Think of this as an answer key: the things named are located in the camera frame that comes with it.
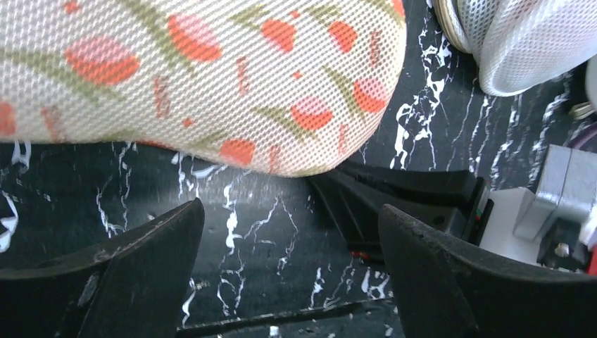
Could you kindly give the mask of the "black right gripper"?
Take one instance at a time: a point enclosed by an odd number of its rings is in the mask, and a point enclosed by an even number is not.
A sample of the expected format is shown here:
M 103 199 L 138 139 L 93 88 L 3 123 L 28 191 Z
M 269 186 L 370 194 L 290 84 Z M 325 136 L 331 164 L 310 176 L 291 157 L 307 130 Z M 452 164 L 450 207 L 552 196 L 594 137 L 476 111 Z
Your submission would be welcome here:
M 534 192 L 485 191 L 484 178 L 468 170 L 393 170 L 351 161 L 308 182 L 350 254 L 364 261 L 383 259 L 377 219 L 389 204 L 491 253 L 596 274 L 595 153 L 549 146 Z

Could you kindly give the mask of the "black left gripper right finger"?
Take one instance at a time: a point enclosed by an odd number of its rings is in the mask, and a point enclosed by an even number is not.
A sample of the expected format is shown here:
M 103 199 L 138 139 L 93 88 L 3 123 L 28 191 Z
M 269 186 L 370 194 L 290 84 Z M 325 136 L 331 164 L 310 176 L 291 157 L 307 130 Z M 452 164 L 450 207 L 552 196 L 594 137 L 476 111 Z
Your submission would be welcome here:
M 514 261 L 385 205 L 378 229 L 407 337 L 595 337 L 596 278 Z

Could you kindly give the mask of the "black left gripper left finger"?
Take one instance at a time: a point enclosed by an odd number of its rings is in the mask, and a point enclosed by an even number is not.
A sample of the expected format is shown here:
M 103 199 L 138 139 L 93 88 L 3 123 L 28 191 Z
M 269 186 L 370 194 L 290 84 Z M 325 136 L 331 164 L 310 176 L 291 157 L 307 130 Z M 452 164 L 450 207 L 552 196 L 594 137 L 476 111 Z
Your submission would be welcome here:
M 199 199 L 117 237 L 1 271 L 2 337 L 174 337 L 201 241 Z

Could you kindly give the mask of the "floral mesh laundry bag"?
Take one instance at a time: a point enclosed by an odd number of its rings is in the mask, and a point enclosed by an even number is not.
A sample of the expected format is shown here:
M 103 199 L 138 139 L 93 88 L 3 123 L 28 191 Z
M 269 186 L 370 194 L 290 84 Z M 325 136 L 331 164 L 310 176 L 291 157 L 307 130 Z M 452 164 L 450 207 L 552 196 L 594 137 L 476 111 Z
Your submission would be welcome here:
M 2 1 L 1 140 L 316 175 L 378 128 L 406 42 L 401 1 Z

